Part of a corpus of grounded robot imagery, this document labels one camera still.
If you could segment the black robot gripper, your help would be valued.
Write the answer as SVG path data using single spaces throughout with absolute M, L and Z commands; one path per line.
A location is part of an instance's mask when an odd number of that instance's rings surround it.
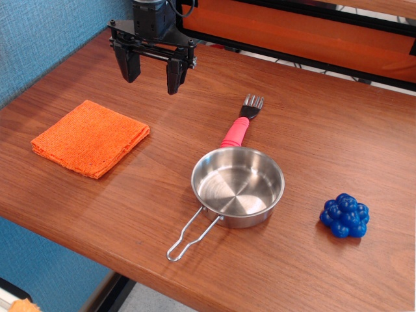
M 184 13 L 176 1 L 133 1 L 133 18 L 112 19 L 107 23 L 113 48 L 123 78 L 132 83 L 140 74 L 140 56 L 167 62 L 169 95 L 178 93 L 188 68 L 196 66 L 196 43 L 177 28 L 177 18 L 187 18 L 194 10 L 192 1 Z

